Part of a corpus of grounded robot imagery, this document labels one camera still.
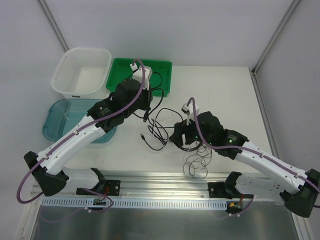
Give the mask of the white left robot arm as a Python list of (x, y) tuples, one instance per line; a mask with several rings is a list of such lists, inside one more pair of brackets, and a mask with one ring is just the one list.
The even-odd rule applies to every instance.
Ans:
[(97, 168), (70, 169), (66, 164), (83, 148), (121, 125), (137, 110), (149, 111), (152, 91), (149, 80), (128, 78), (109, 97), (96, 102), (76, 126), (47, 149), (24, 155), (29, 174), (46, 197), (66, 188), (78, 195), (105, 193), (106, 179)]

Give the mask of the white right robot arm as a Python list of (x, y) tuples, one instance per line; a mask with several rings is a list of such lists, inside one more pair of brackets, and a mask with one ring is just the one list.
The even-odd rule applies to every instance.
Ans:
[(224, 128), (211, 112), (203, 112), (195, 120), (175, 123), (169, 140), (177, 147), (200, 142), (219, 155), (248, 165), (266, 176), (256, 178), (232, 171), (224, 182), (209, 184), (215, 198), (258, 196), (283, 204), (300, 217), (310, 217), (320, 193), (319, 171), (293, 167), (262, 151), (243, 134)]

